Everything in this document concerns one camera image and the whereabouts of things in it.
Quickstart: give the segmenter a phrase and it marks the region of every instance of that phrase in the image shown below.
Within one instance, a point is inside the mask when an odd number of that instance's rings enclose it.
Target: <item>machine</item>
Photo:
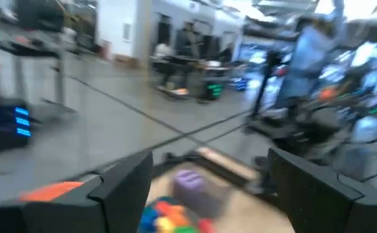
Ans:
[[[267,38],[265,36],[268,36],[267,31],[266,34],[262,33],[262,37]],[[269,136],[278,147],[290,153],[323,166],[332,166],[335,164],[334,169],[337,171],[354,179],[362,180],[366,160],[370,156],[370,153],[363,147],[347,151],[347,147],[344,145],[350,143],[353,129],[358,120],[366,116],[377,116],[377,104],[369,105],[368,100],[366,100],[371,96],[372,90],[368,88],[364,89],[362,82],[366,74],[377,69],[377,58],[347,70],[344,78],[333,88],[332,98],[323,100],[322,102],[324,103],[312,101],[310,99],[310,93],[312,93],[311,86],[314,86],[314,82],[317,82],[322,68],[326,64],[326,61],[323,60],[327,57],[328,53],[316,53],[317,49],[320,48],[318,46],[319,41],[316,42],[314,35],[308,34],[305,31],[301,33],[301,37],[298,39],[295,53],[298,52],[297,49],[300,48],[299,44],[302,40],[311,41],[310,36],[313,36],[312,42],[315,43],[306,42],[305,44],[307,47],[314,45],[314,49],[310,49],[309,51],[315,54],[315,57],[312,56],[313,54],[309,55],[312,61],[314,61],[314,58],[319,58],[318,62],[311,64],[304,61],[303,59],[306,57],[305,53],[301,53],[299,56],[292,56],[290,71],[285,77],[274,105],[275,109],[284,108],[285,110],[285,114],[281,114],[282,118],[278,119],[264,116],[260,109],[262,96],[267,84],[266,80],[270,77],[272,68],[279,62],[276,52],[268,53],[268,66],[265,70],[265,78],[257,98],[257,104],[248,119],[248,129],[253,129]],[[278,37],[278,35],[272,35],[269,38]],[[334,48],[337,47],[342,49],[344,46],[340,45]],[[346,50],[355,50],[355,48],[346,47]],[[345,126],[348,126],[350,133],[336,146],[322,153],[311,150],[316,147],[315,145],[328,142],[333,134],[346,128],[339,121],[337,108],[340,107],[350,109],[347,115],[351,115],[352,117],[348,118],[345,122]],[[341,159],[341,164],[337,164],[336,162],[339,159]]]
[[[137,232],[152,169],[152,153],[140,153],[0,201],[0,232]]]
[[[377,188],[270,149],[279,208],[295,232],[377,232]]]
[[[17,21],[12,27],[18,30],[42,30],[46,32],[61,32],[65,18],[62,7],[57,1],[20,0],[15,2]],[[32,136],[32,124],[42,124],[44,121],[37,117],[43,114],[43,109],[36,109],[26,101],[26,90],[22,74],[21,57],[56,58],[59,62],[57,79],[57,101],[54,103],[60,117],[64,109],[64,87],[62,58],[58,50],[48,46],[38,38],[23,39],[14,37],[6,41],[0,40],[0,50],[10,53],[14,57],[16,75],[16,93],[18,98],[3,98],[0,96],[0,151],[26,146]]]

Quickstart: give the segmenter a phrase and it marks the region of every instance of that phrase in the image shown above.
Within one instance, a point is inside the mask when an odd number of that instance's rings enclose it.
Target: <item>person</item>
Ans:
[[[218,60],[221,62],[230,62],[233,56],[234,43],[229,43],[225,50],[221,51],[218,55]]]
[[[193,30],[192,23],[185,23],[183,33],[177,36],[176,54],[180,56],[188,56],[190,58],[199,59],[200,52],[198,48],[198,42]],[[180,65],[178,69],[182,72],[180,83],[176,90],[173,90],[176,94],[186,95],[189,94],[187,89],[189,74],[194,70],[191,63]]]
[[[158,61],[155,63],[155,68],[163,74],[163,79],[157,86],[157,88],[161,90],[166,88],[170,77],[176,72],[174,66],[164,60],[166,57],[174,55],[174,51],[170,48],[169,44],[170,42],[166,40],[158,44],[154,51],[154,59]]]

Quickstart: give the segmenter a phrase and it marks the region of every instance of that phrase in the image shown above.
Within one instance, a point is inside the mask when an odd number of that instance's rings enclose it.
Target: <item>floor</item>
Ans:
[[[214,155],[214,158],[215,162],[220,159],[216,155]],[[176,172],[186,169],[198,172],[202,177],[214,184],[211,185],[213,189],[208,191],[209,195],[212,200],[218,199],[225,206],[224,211],[213,221],[213,227],[216,232],[232,233],[238,229],[242,229],[242,232],[255,232],[256,228],[264,229],[267,233],[294,232],[289,219],[276,208],[267,205],[263,201],[257,201],[252,195],[234,188],[227,181],[195,164],[181,164],[153,180],[147,202],[152,203],[159,197],[172,195],[169,187],[172,185],[173,176],[175,176]],[[244,171],[242,172],[243,169],[236,169],[232,172],[242,174],[244,173]]]
[[[0,52],[0,60],[0,91],[14,96],[12,58]],[[48,68],[53,64],[51,60],[24,61],[30,102],[39,103],[39,96],[54,99],[54,78]],[[66,105],[77,114],[38,131],[27,149],[0,153],[0,200],[142,150],[153,150],[159,163],[163,153],[182,155],[209,146],[250,164],[271,146],[263,136],[242,132],[254,89],[245,93],[226,89],[217,102],[199,105],[193,100],[165,98],[148,87],[150,75],[142,71],[72,56],[66,57],[65,64]],[[374,174],[377,159],[368,175]],[[377,177],[369,182],[377,186]]]

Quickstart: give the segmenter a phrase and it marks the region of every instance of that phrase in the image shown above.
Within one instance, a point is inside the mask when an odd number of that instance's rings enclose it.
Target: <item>white wall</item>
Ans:
[[[359,0],[343,0],[344,1],[344,15],[347,19],[362,19],[369,17],[373,8],[377,5],[377,0],[361,1]],[[333,0],[320,0],[315,9],[315,13],[329,14],[334,9]]]
[[[144,0],[99,0],[97,43],[101,45],[103,40],[111,42],[110,59],[113,54],[135,57],[135,24],[140,1]],[[132,25],[130,42],[122,39],[125,23]]]
[[[140,7],[137,7],[135,21],[133,23],[133,47],[132,54],[134,58],[140,61],[141,65],[148,62],[150,50],[150,32],[146,30],[151,27],[150,12],[152,7],[143,5],[145,0],[139,0]]]
[[[244,20],[230,17],[222,10],[215,11],[216,24],[213,28],[213,35],[221,36],[222,42],[220,48],[223,50],[229,43],[236,43],[237,38],[242,33]]]
[[[211,36],[213,34],[213,29],[216,26],[215,12],[216,10],[211,6],[199,5],[199,11],[197,12],[195,19],[208,22],[211,26],[201,23],[194,25],[197,32],[208,36]]]

